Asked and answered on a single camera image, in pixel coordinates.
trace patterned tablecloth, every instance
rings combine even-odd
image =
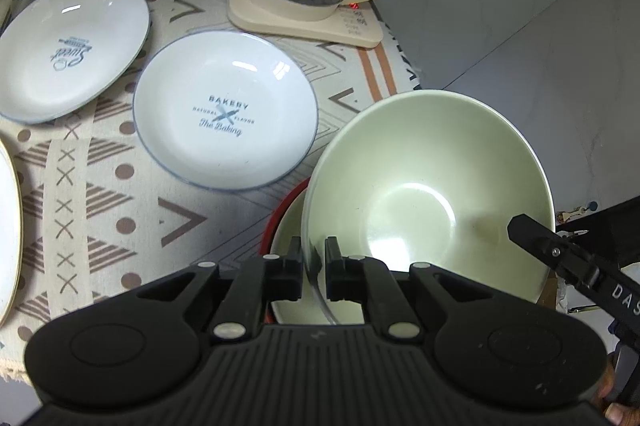
[[[3,30],[33,0],[0,0]],[[388,28],[364,50],[268,37],[294,59],[319,103],[318,134],[284,179],[242,193],[189,186],[160,168],[132,121],[136,80],[162,47],[200,30],[236,30],[226,0],[146,0],[152,25],[136,60],[81,109],[25,126],[0,117],[24,212],[22,270],[0,327],[0,375],[28,380],[22,356],[54,317],[160,278],[207,257],[235,268],[255,254],[270,213],[308,177],[324,147],[358,112],[419,83]]]

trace brown dot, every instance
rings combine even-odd
[[[135,289],[142,285],[142,279],[135,272],[127,272],[120,278],[120,284],[127,290]]]
[[[33,332],[31,332],[31,329],[28,329],[27,327],[18,327],[18,337],[20,337],[21,340],[29,341],[32,335]]]
[[[136,132],[136,127],[133,126],[132,121],[125,121],[120,125],[120,133],[123,135],[133,135]]]
[[[121,164],[116,168],[116,177],[118,177],[122,181],[125,181],[127,179],[130,179],[135,172],[136,170],[131,164]]]
[[[18,133],[18,142],[27,142],[31,138],[31,130],[24,129]]]
[[[136,222],[132,218],[121,218],[116,222],[116,229],[120,234],[131,234],[136,230]]]

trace cream kettle base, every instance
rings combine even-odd
[[[301,21],[278,15],[273,12],[273,8],[263,8],[264,5],[272,5],[273,1],[226,0],[226,13],[235,26],[250,32],[331,41],[364,48],[373,48],[382,41],[382,27],[369,2],[357,6],[340,6],[322,20]],[[306,8],[294,3],[292,6],[297,9]],[[299,18],[304,14],[294,12],[293,16]]]

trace metal screw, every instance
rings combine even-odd
[[[420,327],[413,323],[399,322],[391,325],[388,333],[398,340],[410,340],[420,334]]]
[[[220,323],[213,329],[213,335],[221,340],[236,340],[246,333],[246,329],[240,323]]]

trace white plate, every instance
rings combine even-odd
[[[146,66],[133,100],[156,161],[210,189],[263,186],[286,175],[316,136],[318,104],[302,70],[271,43],[237,32],[174,41]]]
[[[327,146],[306,190],[302,246],[309,265],[337,236],[344,255],[397,271],[425,261],[536,301],[548,269],[509,240],[520,213],[554,228],[545,173],[516,128],[470,97],[410,92],[360,113]],[[343,310],[340,323],[353,317]]]
[[[291,238],[300,236],[305,193],[306,190],[300,193],[282,216],[280,224],[273,235],[271,254],[287,255]],[[364,323],[362,308],[357,303],[352,301],[325,302],[321,300],[311,287],[306,277],[306,272],[302,275],[302,296],[298,301],[273,301],[271,303],[276,321],[283,325],[335,325],[333,313],[329,310],[330,306],[346,306],[348,312],[350,311],[350,316],[353,319],[341,324]]]
[[[97,96],[138,55],[145,0],[36,0],[0,36],[0,114],[45,122]]]
[[[22,258],[22,205],[18,179],[0,141],[0,326],[11,310]]]

